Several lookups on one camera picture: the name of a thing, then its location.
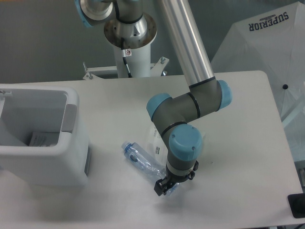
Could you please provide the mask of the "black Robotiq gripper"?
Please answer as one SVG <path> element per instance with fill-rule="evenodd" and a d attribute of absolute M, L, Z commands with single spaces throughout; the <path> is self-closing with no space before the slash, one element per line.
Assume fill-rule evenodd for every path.
<path fill-rule="evenodd" d="M 192 170 L 174 170 L 172 172 L 169 168 L 166 168 L 166 176 L 163 179 L 159 179 L 155 182 L 154 191 L 158 196 L 166 195 L 174 184 L 182 183 L 186 180 L 193 180 L 195 172 L 199 167 L 199 162 L 195 161 Z"/>

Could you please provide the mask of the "silver and grey robot arm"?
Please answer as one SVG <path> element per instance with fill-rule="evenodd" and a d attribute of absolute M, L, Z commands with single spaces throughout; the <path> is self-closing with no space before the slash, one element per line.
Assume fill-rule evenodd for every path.
<path fill-rule="evenodd" d="M 157 26 L 143 11 L 143 1 L 77 0 L 74 4 L 86 27 L 104 24 L 104 35 L 113 46 L 118 77 L 152 75 L 151 43 Z M 168 150 L 165 175 L 154 186 L 161 196 L 177 183 L 193 179 L 198 169 L 203 141 L 190 122 L 227 107 L 232 92 L 225 81 L 215 78 L 189 2 L 160 0 L 158 5 L 190 90 L 176 98 L 157 94 L 146 106 Z"/>

